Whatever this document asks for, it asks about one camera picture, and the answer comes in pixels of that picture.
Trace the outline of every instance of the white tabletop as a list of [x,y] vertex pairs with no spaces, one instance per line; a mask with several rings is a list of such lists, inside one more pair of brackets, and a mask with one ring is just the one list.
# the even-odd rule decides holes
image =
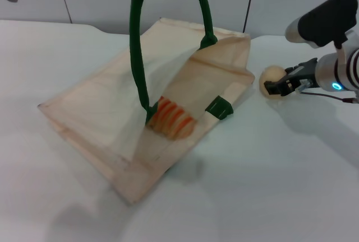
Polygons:
[[[127,207],[36,108],[127,44],[91,26],[0,21],[1,241],[357,241],[359,106],[268,101],[257,81],[234,116]],[[248,68],[258,78],[331,51],[263,36]]]

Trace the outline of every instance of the orange stripe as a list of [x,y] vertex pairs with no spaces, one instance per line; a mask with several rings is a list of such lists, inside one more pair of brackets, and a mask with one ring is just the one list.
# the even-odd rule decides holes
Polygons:
[[167,109],[166,112],[163,113],[163,115],[162,115],[161,122],[163,122],[165,120],[168,113],[172,112],[176,108],[177,108],[177,105],[175,104],[174,106],[171,106],[169,109]]
[[187,129],[187,131],[183,132],[180,136],[178,136],[178,138],[185,138],[185,137],[188,137],[192,132],[193,132],[193,129],[194,129],[194,125],[186,125],[187,127],[190,126],[189,129]]
[[178,112],[176,112],[172,119],[168,122],[168,128],[170,128],[174,123],[175,121],[178,119],[179,116],[181,116],[183,113],[185,113],[185,111],[183,109],[180,109]]
[[177,133],[183,128],[185,127],[190,121],[192,121],[193,118],[192,117],[188,117],[186,119],[184,119],[176,128],[176,131],[174,132],[174,136],[177,135]]
[[157,114],[160,114],[161,113],[161,111],[169,104],[169,103],[171,103],[171,101],[169,101],[169,100],[163,100],[164,102],[165,101],[167,101],[167,102],[165,102],[164,104],[161,104],[161,105],[159,105],[158,106],[158,108],[157,108]]

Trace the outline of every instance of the beige ball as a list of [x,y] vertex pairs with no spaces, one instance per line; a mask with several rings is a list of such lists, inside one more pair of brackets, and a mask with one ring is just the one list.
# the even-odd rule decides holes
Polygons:
[[280,95],[269,95],[268,91],[264,87],[264,82],[266,81],[279,81],[286,75],[286,71],[282,67],[278,66],[270,66],[267,67],[259,78],[259,90],[264,95],[264,97],[268,99],[280,99],[282,98]]

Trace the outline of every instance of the beige bag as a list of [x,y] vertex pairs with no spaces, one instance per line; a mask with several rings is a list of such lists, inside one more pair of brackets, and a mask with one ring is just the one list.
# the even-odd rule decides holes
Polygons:
[[141,37],[149,103],[164,96],[184,107],[197,120],[187,138],[169,140],[145,127],[148,113],[139,101],[129,49],[39,106],[130,203],[230,114],[230,104],[254,81],[246,70],[247,35],[214,29],[218,42],[198,50],[204,34],[203,25],[163,18]]

